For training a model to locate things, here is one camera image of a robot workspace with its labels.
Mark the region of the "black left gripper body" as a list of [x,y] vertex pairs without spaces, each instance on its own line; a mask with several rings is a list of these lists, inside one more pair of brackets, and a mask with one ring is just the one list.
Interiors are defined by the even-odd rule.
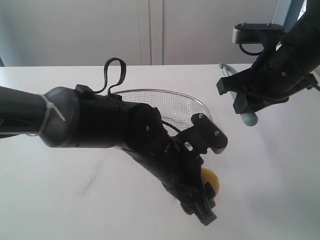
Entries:
[[124,151],[176,199],[199,200],[208,197],[201,177],[204,161],[200,157],[207,149],[207,143],[199,136],[136,134],[126,138]]

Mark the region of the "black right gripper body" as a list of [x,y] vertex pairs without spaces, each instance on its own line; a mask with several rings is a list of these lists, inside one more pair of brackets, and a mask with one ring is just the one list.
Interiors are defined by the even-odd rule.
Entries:
[[247,103],[252,110],[262,110],[286,103],[289,97],[318,88],[311,73],[318,66],[318,40],[315,37],[281,37],[281,47],[272,53],[251,77],[252,95]]

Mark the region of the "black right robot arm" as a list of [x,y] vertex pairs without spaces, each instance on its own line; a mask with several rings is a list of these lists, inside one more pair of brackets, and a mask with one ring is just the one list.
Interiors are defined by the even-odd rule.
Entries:
[[318,86],[312,71],[320,64],[320,2],[309,0],[306,12],[288,31],[279,24],[239,23],[233,28],[233,42],[261,44],[263,50],[246,70],[222,77],[220,95],[236,93],[236,114],[255,113],[290,96]]

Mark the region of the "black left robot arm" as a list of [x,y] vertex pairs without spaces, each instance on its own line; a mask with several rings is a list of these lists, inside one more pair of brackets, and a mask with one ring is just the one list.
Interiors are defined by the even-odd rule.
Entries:
[[170,136],[160,111],[146,103],[99,95],[85,85],[56,87],[45,94],[0,89],[0,135],[39,136],[51,148],[119,148],[155,176],[183,211],[207,226],[218,188],[202,175],[202,155],[213,148],[202,127],[213,123],[204,114],[192,127]]

